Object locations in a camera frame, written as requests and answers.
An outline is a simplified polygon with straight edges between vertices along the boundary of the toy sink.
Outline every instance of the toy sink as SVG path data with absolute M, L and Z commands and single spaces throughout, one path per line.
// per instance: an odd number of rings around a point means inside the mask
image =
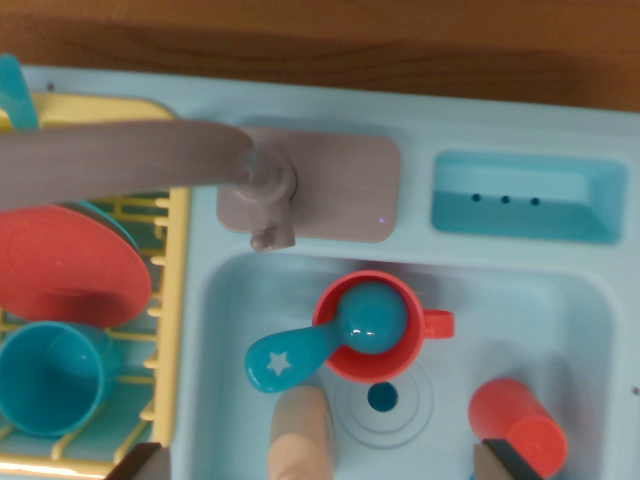
M 216 218 L 217 188 L 193 189 L 174 479 L 266 478 L 277 396 L 249 384 L 246 349 L 309 325 L 323 290 L 364 268 L 397 275 L 426 308 L 455 312 L 457 331 L 426 341 L 391 380 L 390 411 L 368 403 L 369 385 L 326 368 L 312 380 L 334 417 L 337 479 L 468 479 L 477 442 L 469 401 L 500 376 L 529 385 L 567 433 L 557 478 L 637 477 L 639 117 L 158 75 L 26 74 L 35 91 L 142 98 L 178 117 L 238 126 L 384 136 L 401 153 L 395 228 L 379 243 L 298 238 L 256 254 L 249 235 Z

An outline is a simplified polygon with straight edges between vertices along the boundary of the red plate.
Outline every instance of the red plate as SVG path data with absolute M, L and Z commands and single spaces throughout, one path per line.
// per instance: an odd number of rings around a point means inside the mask
M 138 252 L 99 222 L 56 205 L 0 213 L 0 307 L 14 315 L 115 327 L 150 296 Z

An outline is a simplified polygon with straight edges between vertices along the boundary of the soap compartment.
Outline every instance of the soap compartment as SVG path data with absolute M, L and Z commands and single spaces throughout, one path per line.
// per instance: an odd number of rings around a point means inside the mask
M 445 232 L 612 244 L 627 170 L 610 160 L 447 150 L 431 222 Z

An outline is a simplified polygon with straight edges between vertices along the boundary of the gray faucet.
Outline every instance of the gray faucet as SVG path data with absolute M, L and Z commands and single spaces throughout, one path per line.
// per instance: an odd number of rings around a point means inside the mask
M 147 121 L 17 132 L 0 137 L 0 172 L 0 210 L 234 184 L 246 205 L 253 249 L 295 245 L 293 166 L 227 125 Z

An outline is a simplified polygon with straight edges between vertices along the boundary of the drain hole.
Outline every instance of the drain hole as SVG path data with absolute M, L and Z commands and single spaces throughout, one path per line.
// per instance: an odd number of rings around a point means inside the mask
M 398 391 L 389 382 L 371 385 L 367 394 L 369 405 L 377 412 L 388 412 L 398 403 Z

